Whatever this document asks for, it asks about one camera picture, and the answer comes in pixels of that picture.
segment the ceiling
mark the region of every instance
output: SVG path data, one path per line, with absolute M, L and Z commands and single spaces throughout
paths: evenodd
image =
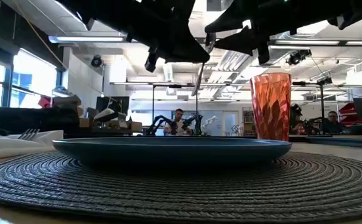
M 2 0 L 7 5 L 18 11 L 19 8 L 14 4 L 14 0 Z M 42 29 L 48 35 L 102 35 L 102 36 L 120 36 L 119 32 L 109 28 L 108 26 L 96 22 L 91 31 L 85 30 L 83 24 L 75 20 L 67 11 L 62 9 L 53 0 L 15 0 L 18 6 L 22 9 L 26 19 L 30 20 L 38 28 Z M 194 37 L 205 37 L 204 27 L 211 21 L 214 21 L 221 11 L 207 11 L 208 0 L 196 0 L 193 8 L 192 15 L 190 17 L 189 27 Z M 327 23 L 321 23 L 312 28 L 310 35 L 305 36 L 290 36 L 288 34 L 277 35 L 277 39 L 323 39 L 323 40 L 362 40 L 362 21 L 347 27 L 345 30 L 338 30 L 337 27 L 327 25 Z M 236 33 L 237 30 L 229 32 L 222 32 L 217 37 L 222 38 L 228 35 Z M 164 62 L 158 62 L 157 69 L 154 73 L 149 73 L 145 70 L 144 64 L 148 55 L 148 47 L 138 43 L 118 43 L 118 44 L 78 44 L 73 45 L 74 49 L 78 49 L 81 53 L 78 57 L 84 60 L 88 65 L 90 64 L 90 58 L 97 52 L 111 52 L 111 50 L 118 49 L 130 62 L 134 69 L 134 73 L 128 74 L 128 81 L 143 82 L 149 79 L 150 82 L 162 82 L 164 81 Z M 289 66 L 286 64 L 286 60 L 289 56 L 290 50 L 277 50 L 271 49 L 270 62 L 261 72 L 289 72 L 292 75 L 293 80 L 305 80 L 309 81 L 310 78 L 321 74 L 322 72 L 329 71 L 332 75 L 334 83 L 343 83 L 346 78 L 346 71 L 353 65 L 362 61 L 362 47 L 311 47 L 312 58 L 307 58 L 302 63 L 296 66 Z M 215 49 L 211 54 L 211 59 L 207 64 L 216 68 L 221 63 L 226 63 L 227 58 L 230 57 L 230 53 L 225 50 Z M 107 60 L 106 63 L 111 63 L 111 57 L 104 57 Z M 253 61 L 253 57 L 249 57 L 250 60 L 246 60 L 244 63 L 236 69 L 235 74 L 229 75 L 234 82 L 240 78 L 244 69 L 250 67 L 250 63 Z M 175 82 L 194 82 L 197 77 L 197 73 L 200 69 L 200 65 L 194 65 L 191 63 L 173 63 L 173 77 Z M 213 74 L 212 69 L 206 69 L 204 71 L 204 80 L 209 82 L 218 82 L 218 79 L 211 80 L 210 77 Z

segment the round placemat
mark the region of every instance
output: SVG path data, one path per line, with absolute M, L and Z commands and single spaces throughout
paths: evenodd
M 0 202 L 139 223 L 334 222 L 362 217 L 362 162 L 290 152 L 266 166 L 172 176 L 32 154 L 0 164 Z

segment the security camera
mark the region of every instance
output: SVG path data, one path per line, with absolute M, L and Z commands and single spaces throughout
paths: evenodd
M 91 61 L 91 66 L 95 68 L 99 68 L 102 65 L 102 59 L 100 55 L 95 55 L 93 60 Z

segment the table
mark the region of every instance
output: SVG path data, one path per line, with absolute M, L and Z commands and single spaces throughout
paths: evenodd
M 309 152 L 316 154 L 331 154 L 335 156 L 357 159 L 362 161 L 362 148 L 356 147 L 344 147 L 344 146 L 328 146 L 328 145 L 318 145 L 318 144 L 309 144 L 304 142 L 295 142 L 293 143 L 292 150 L 294 152 Z M 12 210 L 7 207 L 0 206 L 0 224 L 73 224 L 73 223 L 97 223 L 94 220 L 86 221 L 84 220 L 75 220 L 75 219 L 66 219 L 66 218 L 56 218 L 54 216 L 41 215 L 37 213 L 32 213 L 27 210 Z M 362 224 L 362 220 L 356 220 L 352 222 L 343 222 L 340 224 Z

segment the white napkin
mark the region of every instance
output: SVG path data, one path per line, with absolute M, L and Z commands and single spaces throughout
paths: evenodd
M 0 136 L 0 158 L 29 154 L 33 152 L 54 151 L 52 140 L 63 139 L 63 131 L 37 133 L 33 141 L 17 139 L 20 134 Z

